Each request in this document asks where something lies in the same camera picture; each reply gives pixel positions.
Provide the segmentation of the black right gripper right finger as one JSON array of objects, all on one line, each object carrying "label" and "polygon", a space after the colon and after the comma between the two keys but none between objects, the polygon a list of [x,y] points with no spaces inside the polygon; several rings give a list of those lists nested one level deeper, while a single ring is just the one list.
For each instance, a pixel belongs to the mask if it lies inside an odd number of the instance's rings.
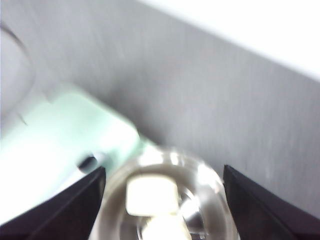
[{"label": "black right gripper right finger", "polygon": [[284,201],[230,165],[223,169],[227,203],[242,240],[318,240],[320,220]]}]

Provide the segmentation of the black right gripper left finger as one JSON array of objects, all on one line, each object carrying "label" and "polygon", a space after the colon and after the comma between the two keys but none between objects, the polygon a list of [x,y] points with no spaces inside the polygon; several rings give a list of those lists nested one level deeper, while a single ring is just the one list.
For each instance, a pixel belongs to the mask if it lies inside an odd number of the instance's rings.
[{"label": "black right gripper left finger", "polygon": [[0,227],[2,240],[87,240],[101,207],[106,170],[99,167]]}]

